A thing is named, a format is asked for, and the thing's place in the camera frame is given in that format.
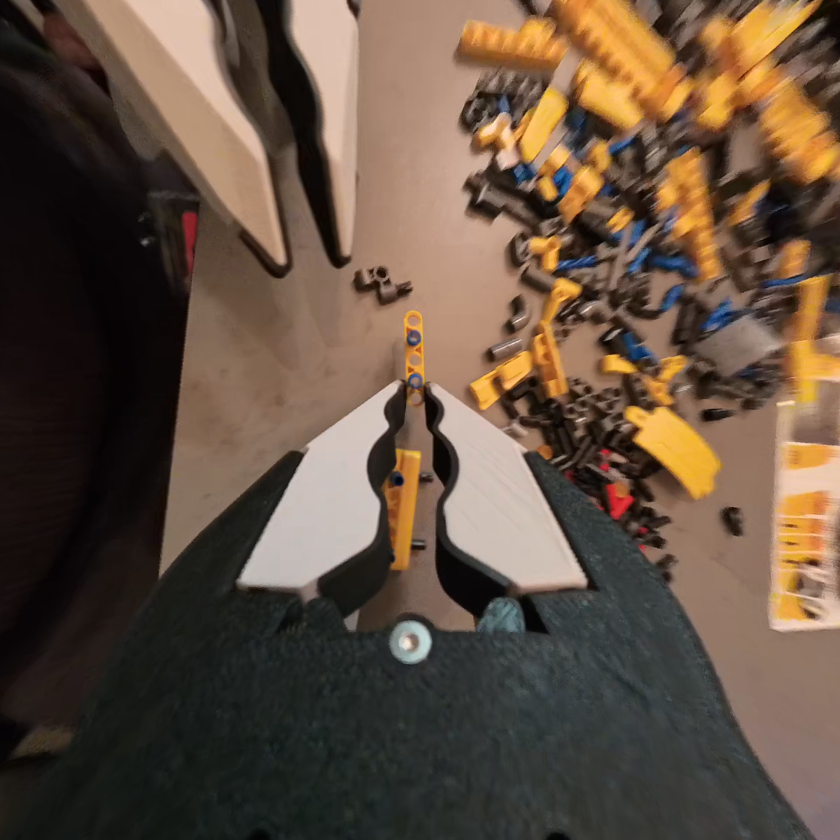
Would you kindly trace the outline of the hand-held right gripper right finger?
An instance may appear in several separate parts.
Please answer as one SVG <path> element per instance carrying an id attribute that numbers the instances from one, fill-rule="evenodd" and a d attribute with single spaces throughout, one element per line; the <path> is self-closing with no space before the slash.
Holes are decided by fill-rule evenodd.
<path id="1" fill-rule="evenodd" d="M 587 576 L 529 452 L 441 385 L 425 388 L 436 510 L 436 570 L 474 618 L 495 599 L 584 591 Z"/>

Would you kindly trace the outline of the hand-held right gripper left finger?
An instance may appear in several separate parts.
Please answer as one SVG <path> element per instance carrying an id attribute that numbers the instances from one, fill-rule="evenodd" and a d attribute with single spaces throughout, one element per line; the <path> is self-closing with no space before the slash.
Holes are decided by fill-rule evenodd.
<path id="1" fill-rule="evenodd" d="M 242 591 L 330 600 L 346 618 L 383 586 L 392 546 L 383 485 L 396 467 L 396 380 L 311 440 L 237 579 Z"/>

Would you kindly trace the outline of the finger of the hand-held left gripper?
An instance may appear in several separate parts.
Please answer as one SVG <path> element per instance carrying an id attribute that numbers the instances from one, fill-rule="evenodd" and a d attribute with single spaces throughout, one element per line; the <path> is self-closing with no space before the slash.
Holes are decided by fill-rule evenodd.
<path id="1" fill-rule="evenodd" d="M 200 193 L 273 277 L 289 270 L 274 177 L 202 1 L 82 1 L 79 34 Z"/>
<path id="2" fill-rule="evenodd" d="M 329 262 L 352 256 L 358 183 L 361 3 L 258 1 L 270 82 Z"/>

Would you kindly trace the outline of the yellow thin holed beam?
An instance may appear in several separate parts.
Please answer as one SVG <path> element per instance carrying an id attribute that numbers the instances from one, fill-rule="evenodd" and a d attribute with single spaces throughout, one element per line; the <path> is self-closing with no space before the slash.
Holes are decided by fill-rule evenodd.
<path id="1" fill-rule="evenodd" d="M 424 403 L 425 398 L 425 345 L 424 345 L 424 320 L 422 314 L 417 310 L 410 310 L 404 317 L 404 344 L 403 344 L 403 358 L 404 358 L 404 379 L 414 371 L 419 372 L 424 378 L 424 386 L 421 391 L 412 391 L 406 384 L 406 401 L 409 405 L 419 407 Z M 410 329 L 417 329 L 423 335 L 422 343 L 413 348 L 406 344 L 406 332 Z"/>

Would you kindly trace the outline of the yellow beam assembly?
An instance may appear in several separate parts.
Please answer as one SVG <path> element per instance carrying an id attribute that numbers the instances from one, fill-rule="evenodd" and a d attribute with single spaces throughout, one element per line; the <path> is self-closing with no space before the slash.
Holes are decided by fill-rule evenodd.
<path id="1" fill-rule="evenodd" d="M 391 571 L 408 570 L 414 549 L 414 519 L 417 495 L 422 484 L 422 454 L 397 448 L 395 466 L 383 484 L 387 526 L 391 542 Z"/>

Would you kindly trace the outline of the red black object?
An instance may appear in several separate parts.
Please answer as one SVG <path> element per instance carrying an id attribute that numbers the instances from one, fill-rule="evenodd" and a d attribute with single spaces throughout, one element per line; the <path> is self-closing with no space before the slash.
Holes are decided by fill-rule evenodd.
<path id="1" fill-rule="evenodd" d="M 188 296 L 193 283 L 200 197 L 196 192 L 153 188 L 139 216 L 140 244 L 160 257 L 168 281 Z"/>

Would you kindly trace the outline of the pile of toy building pieces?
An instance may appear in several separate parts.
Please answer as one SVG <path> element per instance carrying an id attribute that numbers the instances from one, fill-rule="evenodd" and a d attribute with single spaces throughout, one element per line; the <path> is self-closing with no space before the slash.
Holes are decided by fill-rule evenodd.
<path id="1" fill-rule="evenodd" d="M 460 121 L 488 166 L 469 207 L 518 217 L 508 247 L 545 295 L 529 350 L 488 349 L 480 409 L 541 429 L 542 454 L 641 548 L 645 480 L 693 498 L 721 464 L 674 406 L 816 410 L 838 384 L 838 42 L 821 2 L 549 2 L 518 28 L 468 21 L 489 67 Z"/>

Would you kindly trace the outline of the grey connector with black pin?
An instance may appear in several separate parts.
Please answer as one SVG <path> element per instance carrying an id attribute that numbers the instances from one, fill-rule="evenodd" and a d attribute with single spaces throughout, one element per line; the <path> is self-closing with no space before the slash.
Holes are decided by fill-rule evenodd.
<path id="1" fill-rule="evenodd" d="M 390 306 L 413 294 L 413 283 L 396 281 L 386 266 L 357 269 L 353 275 L 353 288 L 370 292 L 381 307 Z"/>

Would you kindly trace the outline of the yellow grey sticker sheet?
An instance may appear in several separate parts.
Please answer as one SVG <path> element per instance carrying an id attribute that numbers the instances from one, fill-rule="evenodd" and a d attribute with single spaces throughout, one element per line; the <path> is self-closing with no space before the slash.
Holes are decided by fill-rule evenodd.
<path id="1" fill-rule="evenodd" d="M 778 404 L 770 539 L 770 627 L 839 627 L 838 413 Z"/>

